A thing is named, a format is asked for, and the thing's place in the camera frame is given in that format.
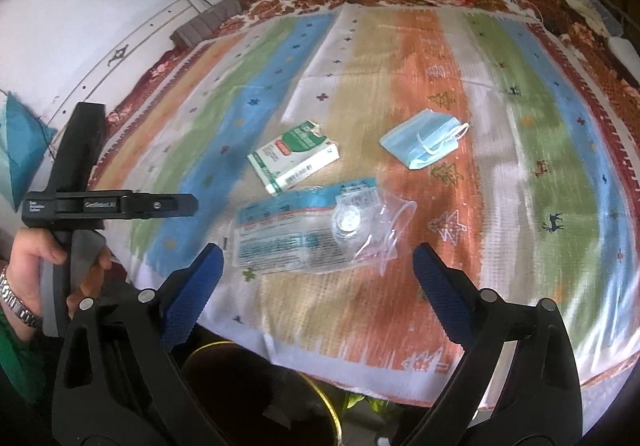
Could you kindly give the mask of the person left hand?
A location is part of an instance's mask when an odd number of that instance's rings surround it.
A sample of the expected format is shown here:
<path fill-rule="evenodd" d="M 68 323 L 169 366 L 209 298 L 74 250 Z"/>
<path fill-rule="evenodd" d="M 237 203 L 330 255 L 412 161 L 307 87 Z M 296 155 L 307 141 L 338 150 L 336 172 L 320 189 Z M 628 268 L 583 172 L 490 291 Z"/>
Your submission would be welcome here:
<path fill-rule="evenodd" d="M 6 280 L 13 293 L 35 315 L 41 316 L 40 262 L 62 265 L 67 252 L 45 229 L 20 229 L 13 241 Z M 70 315 L 83 298 L 96 298 L 102 289 L 105 272 L 112 267 L 111 250 L 104 247 L 80 286 L 67 297 Z"/>

